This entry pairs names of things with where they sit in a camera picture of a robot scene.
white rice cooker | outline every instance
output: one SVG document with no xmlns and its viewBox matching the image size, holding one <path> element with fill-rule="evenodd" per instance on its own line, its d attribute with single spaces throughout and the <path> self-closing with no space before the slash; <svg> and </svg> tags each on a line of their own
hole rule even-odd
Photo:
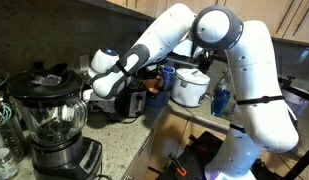
<svg viewBox="0 0 309 180">
<path fill-rule="evenodd" d="M 198 69 L 177 69 L 171 98 L 182 106 L 198 107 L 209 83 L 210 78 Z"/>
</svg>

blender jar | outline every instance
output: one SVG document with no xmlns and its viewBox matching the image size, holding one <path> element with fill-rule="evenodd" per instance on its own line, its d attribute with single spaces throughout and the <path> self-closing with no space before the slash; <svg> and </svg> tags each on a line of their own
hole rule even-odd
<svg viewBox="0 0 309 180">
<path fill-rule="evenodd" d="M 66 64 L 21 73 L 7 82 L 32 139 L 44 146 L 62 144 L 85 125 L 87 107 L 79 98 L 82 86 L 83 80 Z"/>
</svg>

blender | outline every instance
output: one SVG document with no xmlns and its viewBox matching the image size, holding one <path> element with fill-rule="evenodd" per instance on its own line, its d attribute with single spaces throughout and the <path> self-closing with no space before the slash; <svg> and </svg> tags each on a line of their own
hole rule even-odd
<svg viewBox="0 0 309 180">
<path fill-rule="evenodd" d="M 32 137 L 36 179 L 94 179 L 102 144 L 82 136 L 87 107 L 80 99 L 83 80 L 67 64 L 18 74 L 7 89 Z"/>
</svg>

blue cup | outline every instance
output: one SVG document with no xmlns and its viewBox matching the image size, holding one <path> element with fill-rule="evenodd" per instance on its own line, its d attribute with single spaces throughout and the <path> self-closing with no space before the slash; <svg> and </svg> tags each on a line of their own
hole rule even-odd
<svg viewBox="0 0 309 180">
<path fill-rule="evenodd" d="M 219 89 L 215 91 L 214 100 L 211 105 L 211 114 L 216 117 L 221 117 L 230 97 L 230 91 L 228 90 Z"/>
<path fill-rule="evenodd" d="M 169 91 L 173 84 L 175 68 L 161 65 L 159 67 L 159 72 L 164 81 L 162 91 Z"/>
</svg>

white robotic arm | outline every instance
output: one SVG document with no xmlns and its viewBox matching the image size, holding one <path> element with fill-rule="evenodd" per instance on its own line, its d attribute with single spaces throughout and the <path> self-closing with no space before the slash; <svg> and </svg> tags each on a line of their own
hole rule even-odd
<svg viewBox="0 0 309 180">
<path fill-rule="evenodd" d="M 249 168 L 261 150 L 285 152 L 298 142 L 278 85 L 273 45 L 264 23 L 242 23 L 221 6 L 194 14 L 187 6 L 176 4 L 115 65 L 93 77 L 93 90 L 101 98 L 116 96 L 127 77 L 162 60 L 187 32 L 199 47 L 225 50 L 238 105 L 224 143 L 206 166 L 206 178 L 252 179 Z"/>
</svg>

